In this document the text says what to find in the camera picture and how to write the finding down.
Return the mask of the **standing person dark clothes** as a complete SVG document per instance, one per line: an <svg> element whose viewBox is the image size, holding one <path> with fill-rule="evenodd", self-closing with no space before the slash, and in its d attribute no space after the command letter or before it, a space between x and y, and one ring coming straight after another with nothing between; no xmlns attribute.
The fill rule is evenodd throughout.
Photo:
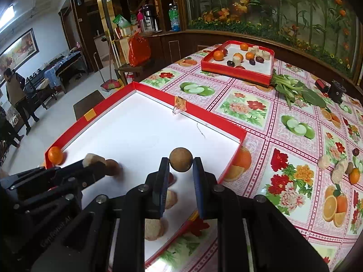
<svg viewBox="0 0 363 272"><path fill-rule="evenodd" d="M7 68L4 71L4 78L6 80L6 92L7 98L14 109L20 114L25 126L26 135L31 131L31 126L28 122L28 117L26 112L33 118L35 122L39 121L39 118L34 114L33 109L28 102L27 95L24 92L25 88L25 78L19 73L12 71Z"/></svg>

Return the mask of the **white lumpy fruit piece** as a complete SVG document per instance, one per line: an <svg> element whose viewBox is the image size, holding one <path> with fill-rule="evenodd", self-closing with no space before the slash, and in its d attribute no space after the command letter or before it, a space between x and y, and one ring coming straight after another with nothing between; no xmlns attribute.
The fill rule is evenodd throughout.
<svg viewBox="0 0 363 272"><path fill-rule="evenodd" d="M145 219L145 239L155 241L162 237L168 230L167 219Z"/></svg>

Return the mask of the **orange red plastic bag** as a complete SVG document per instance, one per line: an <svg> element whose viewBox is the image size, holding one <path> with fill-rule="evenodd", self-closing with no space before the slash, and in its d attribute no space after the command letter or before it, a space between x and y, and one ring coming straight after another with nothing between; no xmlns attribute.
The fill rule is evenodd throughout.
<svg viewBox="0 0 363 272"><path fill-rule="evenodd" d="M129 39L129 64L132 67L141 66L151 57L148 40L138 33Z"/></svg>

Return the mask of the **brown small kiwi behind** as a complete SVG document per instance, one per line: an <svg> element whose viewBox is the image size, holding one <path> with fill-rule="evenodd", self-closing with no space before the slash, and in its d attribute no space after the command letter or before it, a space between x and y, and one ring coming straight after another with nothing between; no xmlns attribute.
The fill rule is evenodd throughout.
<svg viewBox="0 0 363 272"><path fill-rule="evenodd" d="M346 169L346 174L347 175L350 175L353 169L354 169L353 163L352 162L349 162L348 163L348 166L347 166L347 169Z"/></svg>

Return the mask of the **green label plastic bottle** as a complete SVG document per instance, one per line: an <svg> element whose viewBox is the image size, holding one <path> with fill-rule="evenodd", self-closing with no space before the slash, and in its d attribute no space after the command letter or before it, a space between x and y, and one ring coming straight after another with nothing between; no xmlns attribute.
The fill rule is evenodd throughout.
<svg viewBox="0 0 363 272"><path fill-rule="evenodd" d="M169 18L172 31L180 31L178 7L172 3L169 4Z"/></svg>

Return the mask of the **brown floor mat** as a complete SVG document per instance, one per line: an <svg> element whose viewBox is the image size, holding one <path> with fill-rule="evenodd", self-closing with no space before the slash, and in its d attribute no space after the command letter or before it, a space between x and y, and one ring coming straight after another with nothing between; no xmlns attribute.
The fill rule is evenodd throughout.
<svg viewBox="0 0 363 272"><path fill-rule="evenodd" d="M73 105L76 120L79 120L84 114L101 103L104 99L105 97L98 90L95 90L91 94L78 101Z"/></svg>

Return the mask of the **white cut fruit chunk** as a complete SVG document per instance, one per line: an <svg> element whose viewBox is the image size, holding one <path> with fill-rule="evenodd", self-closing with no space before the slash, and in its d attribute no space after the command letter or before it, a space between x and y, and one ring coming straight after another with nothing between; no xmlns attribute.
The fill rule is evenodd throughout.
<svg viewBox="0 0 363 272"><path fill-rule="evenodd" d="M330 166L330 157L326 154L321 156L317 162L317 166L321 170L326 170Z"/></svg>

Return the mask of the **floral fruit print tablecloth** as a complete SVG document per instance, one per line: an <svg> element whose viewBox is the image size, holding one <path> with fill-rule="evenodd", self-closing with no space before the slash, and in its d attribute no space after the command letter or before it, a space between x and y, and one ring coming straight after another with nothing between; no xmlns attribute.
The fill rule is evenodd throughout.
<svg viewBox="0 0 363 272"><path fill-rule="evenodd" d="M143 80L246 130L236 164L223 182L238 195L265 195L334 271L362 233L362 103L348 95L326 108L201 69L211 48L183 58ZM359 155L352 150L358 148ZM324 154L330 166L317 162ZM348 163L361 178L350 184Z"/></svg>

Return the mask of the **steel thermos flask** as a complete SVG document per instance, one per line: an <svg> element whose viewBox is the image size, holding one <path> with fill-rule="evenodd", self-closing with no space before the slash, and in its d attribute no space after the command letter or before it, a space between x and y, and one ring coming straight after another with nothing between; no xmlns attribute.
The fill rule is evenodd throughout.
<svg viewBox="0 0 363 272"><path fill-rule="evenodd" d="M159 31L155 6L146 4L142 8L146 31Z"/></svg>

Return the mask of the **far red tray with fruits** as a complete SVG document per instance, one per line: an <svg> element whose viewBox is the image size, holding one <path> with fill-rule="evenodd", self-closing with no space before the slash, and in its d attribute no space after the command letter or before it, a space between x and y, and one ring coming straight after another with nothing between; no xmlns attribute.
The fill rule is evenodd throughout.
<svg viewBox="0 0 363 272"><path fill-rule="evenodd" d="M267 87L274 62L275 52L267 47L226 41L201 60L201 69Z"/></svg>

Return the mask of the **small red black box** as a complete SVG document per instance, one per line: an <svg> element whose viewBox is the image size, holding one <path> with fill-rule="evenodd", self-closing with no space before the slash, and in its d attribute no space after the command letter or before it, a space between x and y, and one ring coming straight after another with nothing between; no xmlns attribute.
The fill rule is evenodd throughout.
<svg viewBox="0 0 363 272"><path fill-rule="evenodd" d="M315 86L322 93L327 93L329 91L329 86L321 79L316 79Z"/></svg>

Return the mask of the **green leafy vegetables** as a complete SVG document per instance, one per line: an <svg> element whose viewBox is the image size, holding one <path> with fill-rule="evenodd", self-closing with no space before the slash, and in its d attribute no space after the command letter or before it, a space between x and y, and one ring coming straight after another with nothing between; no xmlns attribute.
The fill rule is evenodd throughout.
<svg viewBox="0 0 363 272"><path fill-rule="evenodd" d="M276 71L274 71L274 73L272 73L270 85L272 85L278 93L284 95L289 108L291 108L293 102L296 102L297 98L302 98L312 106L326 108L326 102L316 92L289 75L277 74Z"/></svg>

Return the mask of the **dark purple plum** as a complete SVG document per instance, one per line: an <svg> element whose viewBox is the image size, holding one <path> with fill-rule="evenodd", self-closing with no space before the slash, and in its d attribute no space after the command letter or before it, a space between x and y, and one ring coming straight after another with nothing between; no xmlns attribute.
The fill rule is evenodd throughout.
<svg viewBox="0 0 363 272"><path fill-rule="evenodd" d="M358 148L353 149L352 153L353 153L354 156L358 156L359 155L359 149Z"/></svg>

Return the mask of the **white peeled fruit ball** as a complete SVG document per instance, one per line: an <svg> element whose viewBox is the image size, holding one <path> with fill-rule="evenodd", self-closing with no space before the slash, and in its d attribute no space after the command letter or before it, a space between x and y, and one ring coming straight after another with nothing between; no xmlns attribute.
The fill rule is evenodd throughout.
<svg viewBox="0 0 363 272"><path fill-rule="evenodd" d="M172 190L168 190L166 196L165 209L172 208L177 202L178 202L177 194Z"/></svg>

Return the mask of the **red date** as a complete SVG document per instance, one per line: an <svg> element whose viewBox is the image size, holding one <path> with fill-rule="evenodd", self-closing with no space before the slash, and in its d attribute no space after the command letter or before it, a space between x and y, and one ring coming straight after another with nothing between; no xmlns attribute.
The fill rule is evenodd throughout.
<svg viewBox="0 0 363 272"><path fill-rule="evenodd" d="M169 173L169 180L168 180L168 184L172 185L174 183L174 175L170 172Z"/></svg>

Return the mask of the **glass panel with artificial flowers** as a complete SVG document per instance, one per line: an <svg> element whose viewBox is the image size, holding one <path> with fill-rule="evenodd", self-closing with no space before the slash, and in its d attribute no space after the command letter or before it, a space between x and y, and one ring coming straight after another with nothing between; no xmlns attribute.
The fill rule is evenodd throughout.
<svg viewBox="0 0 363 272"><path fill-rule="evenodd" d="M362 41L348 0L186 0L188 26L290 46L353 77Z"/></svg>

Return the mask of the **orange mandarin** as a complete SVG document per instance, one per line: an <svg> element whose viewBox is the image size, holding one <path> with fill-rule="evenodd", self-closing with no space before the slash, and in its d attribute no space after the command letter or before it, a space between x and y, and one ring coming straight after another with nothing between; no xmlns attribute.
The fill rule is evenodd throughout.
<svg viewBox="0 0 363 272"><path fill-rule="evenodd" d="M63 151L57 146L52 146L47 153L49 161L53 165L60 165L63 163Z"/></svg>
<svg viewBox="0 0 363 272"><path fill-rule="evenodd" d="M359 182L361 178L361 173L358 168L353 168L352 171L349 173L349 182L350 184L354 185Z"/></svg>

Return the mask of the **framed landscape painting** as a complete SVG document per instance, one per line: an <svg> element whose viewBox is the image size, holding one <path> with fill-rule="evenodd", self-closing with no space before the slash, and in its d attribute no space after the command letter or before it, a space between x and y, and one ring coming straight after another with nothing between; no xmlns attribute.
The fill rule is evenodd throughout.
<svg viewBox="0 0 363 272"><path fill-rule="evenodd" d="M6 69L17 70L39 52L33 28L22 34L1 53L1 79Z"/></svg>

